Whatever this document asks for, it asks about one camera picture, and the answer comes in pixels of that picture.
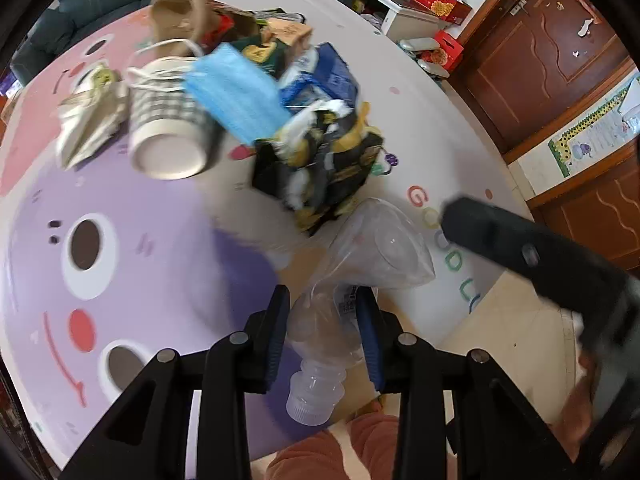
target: trash pile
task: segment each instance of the trash pile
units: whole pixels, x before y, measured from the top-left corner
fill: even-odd
[[[383,138],[347,64],[331,44],[312,45],[304,16],[152,0],[150,22],[153,44],[122,74],[99,64],[60,103],[60,168],[96,156],[128,119],[132,165],[185,178],[226,130],[255,152],[252,186],[291,209],[300,230],[352,209]]]

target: table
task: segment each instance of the table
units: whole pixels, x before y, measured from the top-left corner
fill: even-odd
[[[392,41],[433,38],[450,23],[438,18],[413,0],[377,0],[387,9],[382,33]]]
[[[381,160],[360,196],[405,211],[422,229],[436,272],[431,283],[383,293],[380,302],[437,344],[501,272],[452,247],[438,225],[444,201],[460,192],[515,210],[493,159],[439,87],[338,1],[222,1],[301,12],[313,42],[331,42],[350,66],[371,103],[369,123],[398,162]],[[339,224],[311,239],[299,234],[289,212],[249,186],[252,158],[229,135],[215,164],[187,180],[135,172],[126,136],[77,171],[55,168],[56,105],[95,63],[124,68],[148,40],[147,13],[105,26],[41,72],[24,89],[0,147],[0,349],[36,434],[60,467],[159,349],[208,348],[264,308],[277,282],[297,297]],[[88,251],[87,270],[76,263],[77,248]],[[317,429],[286,415],[299,362],[286,348],[270,393],[247,397],[252,457]],[[347,398],[359,399],[354,408],[363,388],[370,383],[362,375],[349,382]]]

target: mask ear loop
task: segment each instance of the mask ear loop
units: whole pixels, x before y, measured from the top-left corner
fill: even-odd
[[[178,42],[186,43],[187,46],[193,52],[195,57],[167,56],[161,59],[183,60],[187,62],[185,63],[185,65],[175,67],[171,70],[166,70],[166,69],[157,70],[152,73],[147,72],[142,68],[131,66],[134,58],[137,57],[139,54],[142,54],[143,52],[146,52],[147,50],[151,50],[157,46],[161,46],[169,43],[178,43]],[[136,88],[139,90],[150,90],[153,92],[181,91],[182,90],[181,84],[172,86],[169,88],[159,88],[158,86],[153,86],[149,83],[151,81],[171,81],[171,80],[182,81],[182,74],[184,74],[185,72],[188,72],[191,69],[190,67],[191,62],[195,61],[196,59],[202,56],[204,56],[204,52],[202,51],[202,49],[197,44],[193,43],[193,41],[191,40],[187,40],[185,38],[175,38],[173,40],[159,41],[158,43],[155,43],[153,45],[149,45],[149,46],[146,46],[145,48],[141,48],[140,50],[135,51],[133,54],[131,54],[131,56],[129,56],[129,59],[127,59],[127,63],[126,63],[127,68],[124,73],[124,81],[130,88]]]

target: red gift box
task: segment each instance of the red gift box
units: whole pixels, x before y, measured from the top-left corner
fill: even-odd
[[[415,0],[441,20],[460,25],[471,12],[471,7],[457,0]]]
[[[442,65],[444,70],[451,73],[462,61],[464,47],[444,30],[439,30],[433,39],[440,44],[440,48],[425,50],[420,58],[429,63]]]

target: door panel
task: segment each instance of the door panel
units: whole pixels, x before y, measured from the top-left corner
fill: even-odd
[[[553,231],[628,270],[640,265],[640,174],[634,156],[540,207]]]
[[[475,101],[468,102],[472,110],[481,108],[476,115],[501,152],[549,124],[628,57],[609,24],[591,10],[601,23],[580,37],[592,15],[579,1],[528,0],[465,53],[454,86],[467,90],[460,93]]]

